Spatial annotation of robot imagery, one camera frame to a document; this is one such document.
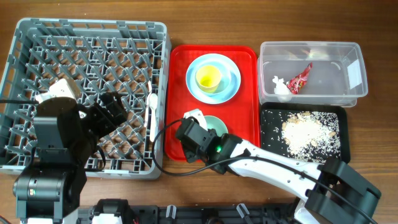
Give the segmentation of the light blue bowl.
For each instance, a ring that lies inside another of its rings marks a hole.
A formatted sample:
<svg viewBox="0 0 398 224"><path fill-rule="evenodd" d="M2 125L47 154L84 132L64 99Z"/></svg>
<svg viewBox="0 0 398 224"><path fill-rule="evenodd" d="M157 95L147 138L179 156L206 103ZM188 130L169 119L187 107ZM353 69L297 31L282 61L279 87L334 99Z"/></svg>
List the light blue bowl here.
<svg viewBox="0 0 398 224"><path fill-rule="evenodd" d="M213 66L217 67L220 70L222 77L221 77L221 82L218 85L218 88L216 89L216 91L214 93L206 93L201 90L202 92L204 92L208 95L215 95L215 94L219 94L219 93L225 91L225 89L229 86L229 83L231 81L231 74L228 70L225 70L222 66L217 66L217 65L213 65Z"/></svg>

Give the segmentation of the yellow plastic cup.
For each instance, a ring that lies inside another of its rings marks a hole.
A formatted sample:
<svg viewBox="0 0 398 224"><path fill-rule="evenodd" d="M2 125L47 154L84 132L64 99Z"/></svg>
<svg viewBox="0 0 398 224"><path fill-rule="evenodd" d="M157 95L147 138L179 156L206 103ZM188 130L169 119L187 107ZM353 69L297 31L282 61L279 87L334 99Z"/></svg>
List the yellow plastic cup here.
<svg viewBox="0 0 398 224"><path fill-rule="evenodd" d="M220 70L213 65L204 65L195 74L199 89L206 93L214 93L216 91L221 82L221 77Z"/></svg>

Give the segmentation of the white plastic spoon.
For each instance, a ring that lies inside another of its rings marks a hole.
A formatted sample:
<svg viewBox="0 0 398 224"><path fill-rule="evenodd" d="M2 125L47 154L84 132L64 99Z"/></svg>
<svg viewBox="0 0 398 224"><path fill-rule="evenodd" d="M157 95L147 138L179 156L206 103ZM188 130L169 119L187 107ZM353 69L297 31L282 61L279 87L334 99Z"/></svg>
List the white plastic spoon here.
<svg viewBox="0 0 398 224"><path fill-rule="evenodd" d="M154 142L155 129L156 129L156 109L157 109L158 96L155 93L151 93L149 96L149 108L151 112L150 119L150 141Z"/></svg>

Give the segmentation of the red snack wrapper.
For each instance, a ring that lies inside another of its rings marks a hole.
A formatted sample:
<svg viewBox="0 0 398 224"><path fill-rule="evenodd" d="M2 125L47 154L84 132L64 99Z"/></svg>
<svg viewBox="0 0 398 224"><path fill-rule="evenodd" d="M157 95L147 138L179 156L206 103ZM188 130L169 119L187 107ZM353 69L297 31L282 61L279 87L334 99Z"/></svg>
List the red snack wrapper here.
<svg viewBox="0 0 398 224"><path fill-rule="evenodd" d="M292 94L298 94L299 91L307 84L309 73L312 67L313 63L309 63L302 73L287 82L287 88Z"/></svg>

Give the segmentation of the green bowl with food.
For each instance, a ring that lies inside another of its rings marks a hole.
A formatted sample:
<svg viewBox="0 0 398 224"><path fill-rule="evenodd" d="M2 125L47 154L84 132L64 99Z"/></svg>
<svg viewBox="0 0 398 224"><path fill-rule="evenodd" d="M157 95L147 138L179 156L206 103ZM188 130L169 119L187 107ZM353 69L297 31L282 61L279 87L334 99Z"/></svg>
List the green bowl with food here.
<svg viewBox="0 0 398 224"><path fill-rule="evenodd" d="M217 118L216 116L206 115L205 121L208 130L214 129L218 136L222 136L223 134L228 134L228 128L224 124L224 122Z"/></svg>

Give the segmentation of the white tissue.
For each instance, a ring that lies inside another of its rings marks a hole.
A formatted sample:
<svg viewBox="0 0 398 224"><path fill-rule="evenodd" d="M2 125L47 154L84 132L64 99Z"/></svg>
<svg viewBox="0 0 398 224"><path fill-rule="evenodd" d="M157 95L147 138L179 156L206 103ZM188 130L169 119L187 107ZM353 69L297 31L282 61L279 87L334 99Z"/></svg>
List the white tissue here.
<svg viewBox="0 0 398 224"><path fill-rule="evenodd" d="M288 102L292 99L292 92L287 88L283 78L274 76L272 82L275 84L274 94L281 103Z"/></svg>

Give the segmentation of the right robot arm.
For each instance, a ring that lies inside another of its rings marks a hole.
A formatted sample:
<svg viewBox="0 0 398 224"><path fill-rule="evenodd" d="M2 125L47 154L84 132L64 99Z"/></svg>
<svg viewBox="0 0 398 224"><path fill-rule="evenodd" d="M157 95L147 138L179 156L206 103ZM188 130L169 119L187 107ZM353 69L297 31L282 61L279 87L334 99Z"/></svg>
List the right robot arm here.
<svg viewBox="0 0 398 224"><path fill-rule="evenodd" d="M218 136L194 118L184 118L175 137L188 162L207 169L264 181L298 198L293 211L300 223L374 223L381 192L340 159L302 162L263 150L232 134Z"/></svg>

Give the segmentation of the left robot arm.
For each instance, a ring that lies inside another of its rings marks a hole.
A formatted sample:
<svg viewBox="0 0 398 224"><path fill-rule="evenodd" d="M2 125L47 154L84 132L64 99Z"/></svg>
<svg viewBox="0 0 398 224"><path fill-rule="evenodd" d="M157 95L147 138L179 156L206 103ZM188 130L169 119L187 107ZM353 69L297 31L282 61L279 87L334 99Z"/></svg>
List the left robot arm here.
<svg viewBox="0 0 398 224"><path fill-rule="evenodd" d="M66 96L39 103L34 118L37 145L31 151L39 159L29 162L13 186L22 223L31 218L63 223L80 206L89 157L100 150L101 138L127 120L119 93L99 98L101 103L89 108Z"/></svg>

